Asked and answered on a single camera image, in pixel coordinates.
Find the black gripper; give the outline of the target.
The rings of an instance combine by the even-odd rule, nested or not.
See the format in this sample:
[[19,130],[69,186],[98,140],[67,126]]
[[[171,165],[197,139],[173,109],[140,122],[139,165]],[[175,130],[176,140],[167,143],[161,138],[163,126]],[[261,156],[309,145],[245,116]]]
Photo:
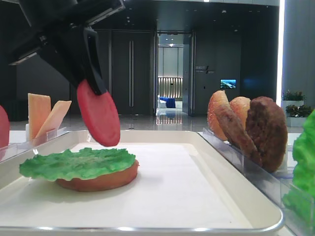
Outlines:
[[[60,72],[75,88],[85,75],[95,95],[107,92],[98,57],[98,34],[89,27],[125,9],[122,0],[14,0],[30,29],[17,36],[8,51],[8,64],[36,55]],[[58,29],[74,24],[66,29]]]

